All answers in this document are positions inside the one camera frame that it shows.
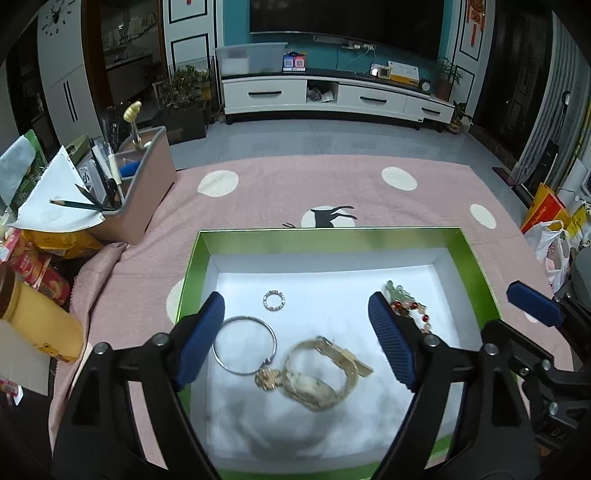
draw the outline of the drawer handle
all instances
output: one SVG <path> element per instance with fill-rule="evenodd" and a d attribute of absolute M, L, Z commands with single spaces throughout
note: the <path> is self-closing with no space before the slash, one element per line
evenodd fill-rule
<path fill-rule="evenodd" d="M 251 97 L 259 97 L 259 96 L 271 96 L 271 95 L 281 95 L 283 92 L 281 90 L 277 92 L 248 92 L 248 95 Z"/>
<path fill-rule="evenodd" d="M 429 110 L 428 108 L 421 108 L 421 110 L 426 113 L 432 113 L 433 115 L 441 115 L 441 112 L 438 112 L 437 110 Z"/>
<path fill-rule="evenodd" d="M 370 98 L 370 97 L 359 97 L 366 102 L 376 102 L 376 103 L 387 103 L 387 100 L 383 100 L 381 98 Z"/>

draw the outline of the tv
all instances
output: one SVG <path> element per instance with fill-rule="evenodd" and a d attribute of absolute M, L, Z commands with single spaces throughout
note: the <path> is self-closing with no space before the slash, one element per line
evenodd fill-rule
<path fill-rule="evenodd" d="M 250 30 L 252 34 L 330 35 L 437 59 L 443 3 L 444 0 L 251 0 Z"/>

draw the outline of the plastic storage box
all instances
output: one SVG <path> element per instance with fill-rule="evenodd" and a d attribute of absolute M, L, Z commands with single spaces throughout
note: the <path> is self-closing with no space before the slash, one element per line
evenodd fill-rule
<path fill-rule="evenodd" d="M 115 154 L 118 166 L 123 165 L 124 158 L 141 163 L 131 181 L 122 185 L 123 205 L 112 212 L 102 212 L 105 221 L 90 229 L 99 240 L 140 243 L 156 208 L 177 180 L 166 128 L 149 128 L 140 130 L 139 134 L 144 144 L 152 141 L 148 148 L 136 150 L 128 137 Z"/>
<path fill-rule="evenodd" d="M 248 43 L 216 48 L 222 77 L 280 72 L 287 42 Z"/>

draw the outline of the white cloth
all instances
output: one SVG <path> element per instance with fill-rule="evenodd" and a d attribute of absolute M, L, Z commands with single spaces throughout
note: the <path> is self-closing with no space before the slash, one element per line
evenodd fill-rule
<path fill-rule="evenodd" d="M 17 188 L 35 160 L 35 149 L 25 137 L 19 137 L 0 156 L 0 197 L 10 205 Z"/>

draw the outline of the orange paper bag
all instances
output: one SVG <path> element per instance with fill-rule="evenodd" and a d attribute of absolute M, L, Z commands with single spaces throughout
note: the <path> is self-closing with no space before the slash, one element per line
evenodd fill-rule
<path fill-rule="evenodd" d="M 551 222 L 552 220 L 562 220 L 566 228 L 570 222 L 570 216 L 566 211 L 566 207 L 554 192 L 547 185 L 541 183 L 531 204 L 530 211 L 527 212 L 527 216 L 521 225 L 521 233 L 526 233 L 527 230 L 540 222 Z"/>

